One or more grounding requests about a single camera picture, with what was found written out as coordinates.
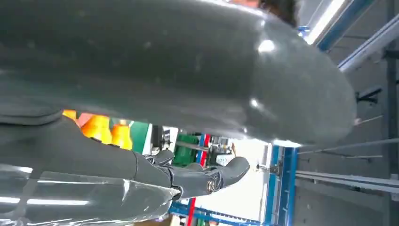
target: metal rail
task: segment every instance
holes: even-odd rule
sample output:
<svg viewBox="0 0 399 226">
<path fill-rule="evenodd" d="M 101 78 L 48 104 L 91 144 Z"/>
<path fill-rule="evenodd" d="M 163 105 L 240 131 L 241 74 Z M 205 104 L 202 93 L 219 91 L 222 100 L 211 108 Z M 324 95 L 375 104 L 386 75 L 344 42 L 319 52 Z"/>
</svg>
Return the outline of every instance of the metal rail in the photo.
<svg viewBox="0 0 399 226">
<path fill-rule="evenodd" d="M 388 185 L 388 186 L 392 185 L 392 186 L 398 186 L 398 188 L 399 188 L 399 180 L 368 178 L 368 177 L 361 177 L 361 176 L 354 176 L 354 175 L 340 175 L 340 174 L 318 173 L 318 172 L 308 172 L 308 171 L 297 170 L 296 175 L 298 176 L 299 174 L 318 176 L 318 177 L 326 177 L 326 178 L 336 178 L 336 179 L 343 179 L 343 180 L 353 180 L 353 181 L 359 181 L 359 182 L 368 182 L 368 183 Z"/>
<path fill-rule="evenodd" d="M 335 179 L 335 178 L 317 177 L 317 176 L 303 175 L 303 174 L 297 174 L 296 177 L 325 181 L 325 182 L 341 184 L 341 185 L 361 187 L 361 188 L 370 189 L 370 190 L 377 190 L 377 191 L 390 192 L 390 193 L 399 193 L 398 187 L 381 186 L 381 185 L 374 185 L 374 184 L 363 183 L 363 182 L 355 182 L 355 181 Z"/>
<path fill-rule="evenodd" d="M 399 138 L 376 140 L 376 141 L 369 141 L 369 142 L 350 144 L 350 145 L 342 145 L 342 146 L 337 146 L 337 147 L 318 149 L 318 150 L 314 150 L 314 151 L 298 152 L 298 154 L 320 153 L 320 152 L 325 152 L 325 151 L 335 151 L 335 150 L 340 150 L 340 149 L 365 147 L 365 146 L 372 146 L 372 145 L 385 145 L 385 144 L 394 144 L 394 143 L 399 143 Z"/>
<path fill-rule="evenodd" d="M 371 36 L 357 50 L 350 54 L 339 65 L 344 73 L 349 73 L 363 63 L 370 55 L 383 49 L 399 37 L 399 15 L 395 16 L 384 27 Z"/>
</svg>

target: metal rod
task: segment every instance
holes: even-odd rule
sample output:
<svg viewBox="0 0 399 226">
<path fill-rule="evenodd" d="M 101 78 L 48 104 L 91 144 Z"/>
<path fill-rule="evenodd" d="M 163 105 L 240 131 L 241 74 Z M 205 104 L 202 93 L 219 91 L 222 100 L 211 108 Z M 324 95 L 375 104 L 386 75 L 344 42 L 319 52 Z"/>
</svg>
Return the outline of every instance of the metal rod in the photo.
<svg viewBox="0 0 399 226">
<path fill-rule="evenodd" d="M 339 64 L 339 69 L 344 73 L 358 67 L 370 55 L 381 50 L 399 36 L 399 15 L 394 17 L 384 27 L 377 31 L 371 38 L 363 43 L 357 50 Z"/>
<path fill-rule="evenodd" d="M 381 178 L 368 178 L 368 177 L 361 177 L 361 176 L 354 176 L 354 175 L 340 175 L 340 174 L 331 174 L 331 173 L 318 173 L 318 172 L 309 172 L 309 171 L 302 171 L 297 170 L 296 175 L 305 174 L 311 176 L 319 176 L 319 177 L 327 177 L 327 178 L 336 178 L 336 179 L 343 179 L 343 180 L 353 180 L 359 182 L 367 182 L 373 184 L 383 184 L 383 185 L 390 185 L 390 186 L 399 186 L 399 180 L 389 180 L 389 179 L 381 179 Z"/>
<path fill-rule="evenodd" d="M 318 149 L 318 150 L 314 150 L 314 151 L 298 152 L 298 154 L 319 153 L 319 152 L 333 151 L 333 150 L 339 150 L 339 149 L 365 147 L 365 146 L 372 146 L 372 145 L 385 145 L 385 144 L 394 144 L 394 143 L 399 143 L 399 138 L 369 141 L 369 142 L 364 142 L 364 143 L 357 143 L 357 144 L 350 144 L 350 145 Z"/>
<path fill-rule="evenodd" d="M 191 149 L 194 149 L 194 150 L 203 151 L 203 152 L 208 152 L 209 151 L 209 148 L 201 147 L 201 146 L 198 146 L 198 145 L 189 144 L 189 143 L 182 142 L 182 141 L 176 141 L 176 145 L 177 146 L 182 146 L 182 147 L 188 147 L 188 148 L 191 148 Z"/>
<path fill-rule="evenodd" d="M 376 120 L 376 119 L 380 119 L 380 118 L 382 118 L 383 116 L 382 115 L 378 115 L 378 116 L 376 116 L 376 117 L 373 117 L 373 118 L 369 118 L 369 119 L 365 119 L 365 120 L 361 120 L 360 122 L 358 122 L 355 126 L 358 126 L 358 125 L 361 125 L 361 124 L 363 124 L 363 123 L 366 123 L 366 122 L 370 122 L 370 121 L 374 121 L 374 120 Z"/>
<path fill-rule="evenodd" d="M 387 187 L 387 186 L 373 185 L 373 184 L 361 183 L 361 182 L 355 182 L 355 181 L 349 181 L 349 180 L 324 178 L 324 177 L 302 175 L 302 174 L 297 174 L 296 176 L 300 177 L 300 178 L 326 181 L 326 182 L 335 183 L 335 184 L 361 187 L 361 188 L 370 189 L 370 190 L 377 190 L 377 191 L 390 192 L 390 193 L 399 193 L 399 188 L 396 188 L 396 187 Z"/>
<path fill-rule="evenodd" d="M 344 159 L 376 159 L 382 158 L 382 155 L 359 155 L 359 156 L 350 156 L 350 157 L 343 157 Z"/>
<path fill-rule="evenodd" d="M 355 157 L 355 155 L 351 155 L 351 154 L 340 154 L 340 153 L 336 153 L 336 152 L 329 152 L 329 151 L 324 151 L 324 152 L 320 152 L 321 154 L 329 154 L 329 155 L 334 155 L 334 156 L 339 156 L 341 158 L 347 158 L 347 157 Z"/>
</svg>

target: gray wall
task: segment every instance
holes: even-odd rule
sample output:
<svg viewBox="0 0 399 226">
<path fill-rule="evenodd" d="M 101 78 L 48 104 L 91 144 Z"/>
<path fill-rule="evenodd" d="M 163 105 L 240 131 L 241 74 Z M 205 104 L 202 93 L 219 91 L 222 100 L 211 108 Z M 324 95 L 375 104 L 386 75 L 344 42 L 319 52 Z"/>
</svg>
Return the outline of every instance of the gray wall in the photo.
<svg viewBox="0 0 399 226">
<path fill-rule="evenodd" d="M 346 35 L 358 38 L 342 38 L 329 52 L 334 62 L 339 63 L 345 59 L 353 50 L 355 50 L 365 39 L 361 37 L 370 37 L 379 30 L 386 20 L 386 0 L 378 0 L 366 12 L 363 17 L 358 20 Z M 356 91 L 364 91 L 368 88 L 382 85 L 385 79 L 385 62 L 380 60 L 381 54 L 375 54 L 368 59 L 356 71 L 348 74 L 348 79 Z M 337 144 L 329 146 L 337 146 L 344 144 L 353 144 L 366 141 L 382 139 L 383 120 L 380 104 L 370 105 L 369 103 L 360 103 L 358 105 L 358 117 L 362 120 L 376 118 L 372 121 L 362 123 L 356 126 L 352 133 L 341 140 Z M 307 147 L 300 151 L 308 151 L 320 149 L 321 147 Z M 337 151 L 337 153 L 351 155 L 381 155 L 383 148 L 381 146 L 369 146 L 362 148 L 353 148 Z M 299 155 L 298 170 L 317 171 L 325 173 L 359 175 L 366 177 L 386 178 L 385 167 L 387 165 L 383 159 L 373 159 L 366 161 L 361 159 L 343 159 L 339 156 L 331 156 L 327 154 L 305 154 Z M 296 187 L 295 198 L 295 226 L 375 226 L 383 224 L 383 211 L 379 207 L 373 205 L 369 201 L 370 207 L 367 207 L 367 200 L 359 200 L 358 204 L 349 202 L 345 199 L 345 195 L 339 194 L 342 188 L 337 187 L 335 195 L 321 194 L 317 192 L 317 185 L 314 189 Z M 379 198 L 379 193 L 375 193 L 370 197 Z"/>
</svg>

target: ceiling light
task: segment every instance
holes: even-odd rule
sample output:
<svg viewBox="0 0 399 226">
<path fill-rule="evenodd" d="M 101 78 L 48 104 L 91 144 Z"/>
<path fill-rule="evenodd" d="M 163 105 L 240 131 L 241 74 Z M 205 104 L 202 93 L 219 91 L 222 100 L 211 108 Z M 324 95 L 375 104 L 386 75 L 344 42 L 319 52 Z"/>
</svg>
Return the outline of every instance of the ceiling light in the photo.
<svg viewBox="0 0 399 226">
<path fill-rule="evenodd" d="M 273 140 L 273 145 L 278 145 L 282 147 L 293 147 L 293 148 L 302 147 L 301 144 L 292 142 L 290 140 L 278 140 L 278 139 Z"/>
<path fill-rule="evenodd" d="M 305 38 L 306 42 L 311 45 L 313 44 L 316 39 L 320 36 L 323 30 L 327 27 L 328 23 L 330 23 L 331 19 L 334 15 L 338 12 L 341 8 L 343 3 L 346 0 L 332 0 L 330 5 L 328 6 L 327 10 L 321 16 L 320 20 L 314 26 L 310 34 Z"/>
</svg>

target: green panel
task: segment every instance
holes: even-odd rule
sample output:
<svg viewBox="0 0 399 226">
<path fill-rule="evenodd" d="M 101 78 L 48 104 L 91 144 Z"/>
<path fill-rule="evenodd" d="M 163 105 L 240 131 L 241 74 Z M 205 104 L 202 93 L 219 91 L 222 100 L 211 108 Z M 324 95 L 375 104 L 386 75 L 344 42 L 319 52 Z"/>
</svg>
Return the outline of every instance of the green panel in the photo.
<svg viewBox="0 0 399 226">
<path fill-rule="evenodd" d="M 130 137 L 133 140 L 133 150 L 137 153 L 143 153 L 148 126 L 148 123 L 135 121 L 135 123 L 130 127 Z"/>
<path fill-rule="evenodd" d="M 177 136 L 177 141 L 182 141 L 196 145 L 199 143 L 198 137 L 190 135 L 182 135 L 182 134 L 179 134 Z M 191 148 L 176 146 L 175 157 L 173 159 L 172 164 L 175 166 L 182 166 L 182 167 L 187 166 L 188 164 L 195 162 L 196 153 L 197 152 Z"/>
</svg>

